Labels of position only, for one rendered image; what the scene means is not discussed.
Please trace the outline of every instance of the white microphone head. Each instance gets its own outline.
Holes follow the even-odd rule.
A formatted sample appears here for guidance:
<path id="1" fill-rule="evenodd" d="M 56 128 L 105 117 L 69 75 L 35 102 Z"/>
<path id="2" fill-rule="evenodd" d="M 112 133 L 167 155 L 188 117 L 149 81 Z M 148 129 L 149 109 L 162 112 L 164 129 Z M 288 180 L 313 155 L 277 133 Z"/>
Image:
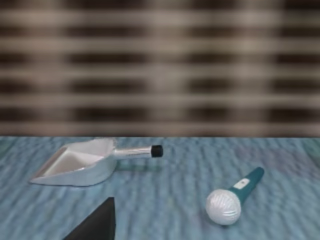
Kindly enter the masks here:
<path id="1" fill-rule="evenodd" d="M 241 202 L 232 191 L 217 189 L 207 197 L 205 210 L 216 224 L 231 225 L 240 217 Z"/>

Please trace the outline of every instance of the teal microphone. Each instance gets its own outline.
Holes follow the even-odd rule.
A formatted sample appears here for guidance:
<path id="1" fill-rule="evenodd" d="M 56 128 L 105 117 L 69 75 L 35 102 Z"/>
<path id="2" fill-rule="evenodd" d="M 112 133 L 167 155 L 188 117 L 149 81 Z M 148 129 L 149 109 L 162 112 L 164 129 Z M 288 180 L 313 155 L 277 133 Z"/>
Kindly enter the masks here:
<path id="1" fill-rule="evenodd" d="M 232 225 L 241 215 L 241 207 L 255 189 L 265 171 L 257 167 L 229 189 L 217 189 L 206 199 L 205 210 L 209 218 L 219 225 Z"/>

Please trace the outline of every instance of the black handle tip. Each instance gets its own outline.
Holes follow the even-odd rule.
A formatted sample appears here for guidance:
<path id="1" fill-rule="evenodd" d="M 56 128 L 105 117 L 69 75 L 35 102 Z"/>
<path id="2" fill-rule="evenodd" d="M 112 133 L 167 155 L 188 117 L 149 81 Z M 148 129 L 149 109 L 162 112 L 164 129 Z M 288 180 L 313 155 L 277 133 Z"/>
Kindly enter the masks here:
<path id="1" fill-rule="evenodd" d="M 164 155 L 164 148 L 161 145 L 151 146 L 151 157 L 161 158 Z"/>

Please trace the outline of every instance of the textured blue cloth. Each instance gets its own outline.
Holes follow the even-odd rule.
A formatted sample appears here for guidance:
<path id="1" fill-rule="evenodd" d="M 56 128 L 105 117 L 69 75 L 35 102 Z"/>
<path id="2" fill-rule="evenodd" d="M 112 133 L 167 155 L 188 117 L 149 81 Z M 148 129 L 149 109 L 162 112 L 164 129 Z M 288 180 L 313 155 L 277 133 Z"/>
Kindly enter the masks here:
<path id="1" fill-rule="evenodd" d="M 108 197 L 115 240 L 318 240 L 320 169 L 295 138 L 122 137 L 119 147 L 161 144 L 163 158 L 123 160 L 90 187 L 28 180 L 66 143 L 92 137 L 0 137 L 0 239 L 61 240 Z M 210 222 L 206 197 L 256 167 L 264 177 L 235 225 Z"/>

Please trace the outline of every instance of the silver scoop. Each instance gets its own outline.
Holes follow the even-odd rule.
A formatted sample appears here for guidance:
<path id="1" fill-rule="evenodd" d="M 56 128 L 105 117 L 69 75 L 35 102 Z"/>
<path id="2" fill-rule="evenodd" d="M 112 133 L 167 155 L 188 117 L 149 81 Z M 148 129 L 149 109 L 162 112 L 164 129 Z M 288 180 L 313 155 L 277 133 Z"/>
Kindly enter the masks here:
<path id="1" fill-rule="evenodd" d="M 117 161 L 163 156 L 161 145 L 116 148 L 113 138 L 70 143 L 62 146 L 32 177 L 30 183 L 60 186 L 90 186 L 112 175 Z"/>

